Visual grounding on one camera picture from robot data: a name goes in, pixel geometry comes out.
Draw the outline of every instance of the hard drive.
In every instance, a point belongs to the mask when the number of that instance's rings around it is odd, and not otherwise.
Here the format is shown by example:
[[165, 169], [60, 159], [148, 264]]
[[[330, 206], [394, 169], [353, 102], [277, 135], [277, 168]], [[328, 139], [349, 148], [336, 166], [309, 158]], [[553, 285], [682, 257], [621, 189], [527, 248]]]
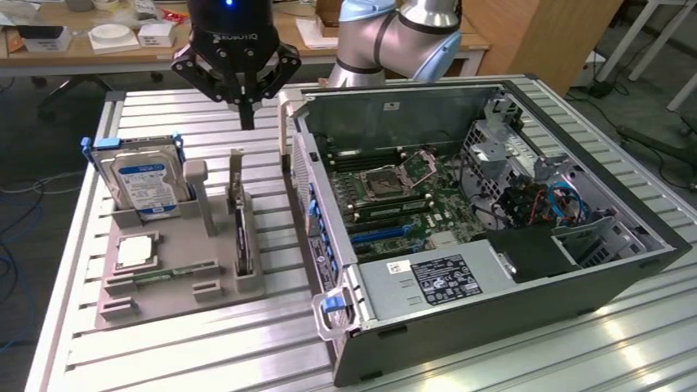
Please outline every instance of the hard drive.
[[116, 209], [134, 209], [140, 219], [178, 216], [177, 204], [192, 199], [182, 175], [181, 137], [82, 139], [82, 154], [101, 175]]

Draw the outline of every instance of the robotic arm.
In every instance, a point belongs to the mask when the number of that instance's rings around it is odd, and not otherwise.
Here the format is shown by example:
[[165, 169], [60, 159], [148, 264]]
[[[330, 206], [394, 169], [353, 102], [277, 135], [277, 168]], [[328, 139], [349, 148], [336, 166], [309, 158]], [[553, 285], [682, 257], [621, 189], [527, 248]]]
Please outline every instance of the robotic arm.
[[[253, 111], [272, 98], [301, 66], [297, 49], [278, 40], [270, 0], [188, 0], [189, 44], [172, 70], [213, 101], [240, 112], [241, 129], [253, 129]], [[276, 68], [264, 76], [273, 54]], [[197, 64], [204, 60], [210, 71]]]
[[383, 69], [434, 82], [461, 45], [461, 0], [344, 0], [329, 87], [383, 83]]

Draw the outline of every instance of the blue hard drive label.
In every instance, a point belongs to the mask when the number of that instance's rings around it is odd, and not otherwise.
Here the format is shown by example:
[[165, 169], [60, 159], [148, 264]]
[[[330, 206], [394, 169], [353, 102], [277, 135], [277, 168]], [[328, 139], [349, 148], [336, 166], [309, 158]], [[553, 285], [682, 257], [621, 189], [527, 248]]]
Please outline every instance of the blue hard drive label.
[[481, 294], [481, 287], [459, 255], [411, 264], [427, 305], [441, 305]]
[[118, 176], [125, 186], [130, 203], [146, 219], [146, 215], [161, 214], [176, 208], [176, 195], [165, 182], [166, 168], [162, 164], [121, 167]]

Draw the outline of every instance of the floor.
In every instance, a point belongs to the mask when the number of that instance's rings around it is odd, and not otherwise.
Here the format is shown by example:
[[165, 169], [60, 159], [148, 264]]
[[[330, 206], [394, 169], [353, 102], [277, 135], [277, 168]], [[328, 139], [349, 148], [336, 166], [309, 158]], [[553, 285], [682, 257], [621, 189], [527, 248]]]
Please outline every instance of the floor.
[[[601, 53], [611, 52], [626, 28], [627, 26], [622, 26], [607, 31], [598, 45]], [[627, 58], [622, 61], [629, 60], [647, 39], [647, 36], [637, 39], [630, 47]], [[325, 76], [328, 71], [328, 68], [310, 69], [308, 73], [318, 73]], [[663, 107], [695, 71], [697, 60], [675, 49], [665, 47], [638, 82], [629, 82], [623, 77], [618, 78], [619, 83], [629, 89], [629, 96], [613, 93], [602, 100], [593, 99], [591, 102], [618, 125], [659, 137], [675, 146], [685, 145], [695, 136], [681, 135], [679, 130], [685, 128], [685, 125], [679, 117]], [[104, 93], [92, 85], [80, 86], [53, 106], [57, 114], [56, 121], [49, 124], [42, 123], [36, 119], [33, 103], [62, 80], [64, 78], [49, 78], [49, 86], [37, 89], [28, 78], [17, 78], [10, 89], [0, 93], [0, 107], [2, 107], [2, 121], [0, 122], [1, 186], [62, 172], [82, 171], [85, 168], [78, 144], [81, 137], [92, 135], [97, 127]], [[104, 77], [104, 80], [114, 89], [124, 91], [188, 88], [186, 83], [170, 73], [165, 73], [161, 83], [152, 82], [148, 73], [130, 74], [128, 78], [110, 75]], [[306, 80], [306, 75], [298, 79], [298, 81], [304, 80]], [[8, 79], [1, 79], [0, 86], [6, 85], [8, 82]], [[570, 94], [585, 98], [582, 91], [571, 91]], [[603, 120], [598, 110], [585, 101], [574, 102], [573, 105], [598, 128], [618, 140], [613, 127]], [[691, 108], [693, 113], [689, 113], [685, 108]], [[697, 108], [697, 94], [693, 94], [685, 102], [683, 113], [695, 115], [694, 108]], [[630, 144], [626, 149], [646, 167], [654, 172], [658, 171], [658, 160], [645, 147]], [[689, 167], [673, 159], [666, 158], [665, 161], [663, 174], [669, 180], [686, 184], [691, 176]], [[46, 190], [68, 189], [78, 184], [80, 176], [72, 176], [52, 181], [46, 185]], [[693, 206], [697, 206], [694, 194], [682, 189], [675, 189], [675, 192]], [[37, 196], [34, 193], [26, 193], [13, 197], [13, 200], [32, 203]], [[14, 259], [24, 269], [36, 303], [36, 323], [26, 329], [26, 321], [30, 319], [32, 312], [26, 298], [21, 294], [22, 290], [16, 290], [9, 300], [0, 305], [0, 347], [22, 331], [26, 331], [26, 334], [21, 337], [18, 345], [13, 345], [6, 351], [0, 352], [0, 391], [17, 391], [24, 387], [77, 196], [77, 192], [46, 195], [41, 201], [42, 217], [34, 229], [9, 244]], [[17, 218], [24, 211], [22, 208], [26, 207], [17, 208], [0, 201], [0, 227], [5, 227]], [[33, 218], [26, 220], [21, 227], [26, 227], [32, 221]], [[9, 279], [0, 278], [0, 296], [5, 293], [8, 285]]]

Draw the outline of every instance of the motherboard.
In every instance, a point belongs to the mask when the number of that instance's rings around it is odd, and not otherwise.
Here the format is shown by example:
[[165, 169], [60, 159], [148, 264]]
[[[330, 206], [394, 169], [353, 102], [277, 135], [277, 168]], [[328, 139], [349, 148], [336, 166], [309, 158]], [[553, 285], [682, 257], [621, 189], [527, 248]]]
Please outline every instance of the motherboard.
[[419, 149], [332, 161], [330, 185], [358, 262], [467, 243], [485, 232], [451, 158]]

